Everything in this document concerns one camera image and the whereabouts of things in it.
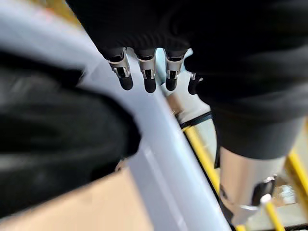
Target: yellow pole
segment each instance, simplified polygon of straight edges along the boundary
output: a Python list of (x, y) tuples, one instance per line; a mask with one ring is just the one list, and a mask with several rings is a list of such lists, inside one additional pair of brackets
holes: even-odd
[(277, 216), (276, 209), (275, 209), (275, 206), (273, 205), (273, 203), (268, 202), (265, 205), (265, 209), (266, 209), (266, 212), (267, 212), (272, 224), (275, 227), (275, 231), (285, 231), (284, 226), (279, 221), (279, 218)]
[(286, 159), (285, 170), (293, 180), (293, 187), (308, 219), (308, 179), (307, 173), (297, 153), (291, 151)]
[[(206, 148), (204, 148), (203, 143), (198, 135), (198, 132), (194, 127), (187, 127), (184, 130), (188, 140), (190, 141), (192, 148), (197, 154), (197, 157), (205, 170), (208, 178), (210, 179), (215, 191), (219, 194), (219, 177), (214, 169), (214, 163), (209, 157), (209, 153)], [(235, 227), (236, 231), (246, 231), (244, 225), (239, 225)]]

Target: black sleeve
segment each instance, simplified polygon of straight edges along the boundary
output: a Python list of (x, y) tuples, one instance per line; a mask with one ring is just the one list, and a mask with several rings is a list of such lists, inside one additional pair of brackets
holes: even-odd
[(211, 26), (192, 41), (185, 67), (204, 75), (196, 90), (221, 145), (253, 158), (286, 155), (308, 113), (308, 2), (212, 3), (207, 13)]

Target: black fingertip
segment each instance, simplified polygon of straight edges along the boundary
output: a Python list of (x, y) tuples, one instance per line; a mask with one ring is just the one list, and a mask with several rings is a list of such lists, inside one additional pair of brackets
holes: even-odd
[(151, 78), (151, 79), (145, 79), (144, 80), (144, 87), (145, 87), (145, 90), (148, 92), (148, 93), (153, 93), (156, 89), (156, 82), (155, 82), (155, 79), (154, 78)]
[(197, 94), (196, 87), (198, 85), (198, 82), (199, 81), (197, 79), (195, 79), (195, 80), (190, 79), (189, 80), (189, 84), (188, 84), (188, 92), (189, 92), (189, 94), (191, 94), (191, 95)]
[(177, 80), (176, 79), (173, 79), (173, 78), (167, 78), (166, 79), (166, 88), (168, 90), (174, 90), (175, 87), (177, 86)]
[(131, 76), (120, 78), (120, 84), (124, 90), (130, 90), (133, 87), (133, 80)]

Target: robotic hand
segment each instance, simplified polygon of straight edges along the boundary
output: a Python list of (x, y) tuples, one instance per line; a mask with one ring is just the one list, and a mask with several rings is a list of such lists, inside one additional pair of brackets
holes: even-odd
[(305, 0), (67, 0), (122, 87), (133, 86), (134, 49), (147, 92), (155, 91), (155, 49), (166, 52), (167, 89), (184, 54), (189, 92), (211, 106), (221, 168), (220, 204), (243, 224), (271, 199), (308, 112)]

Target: beige floor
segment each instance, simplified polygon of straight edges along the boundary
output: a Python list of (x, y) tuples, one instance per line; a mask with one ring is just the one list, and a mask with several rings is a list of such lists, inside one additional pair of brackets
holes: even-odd
[(1, 231), (151, 231), (129, 169), (10, 217)]

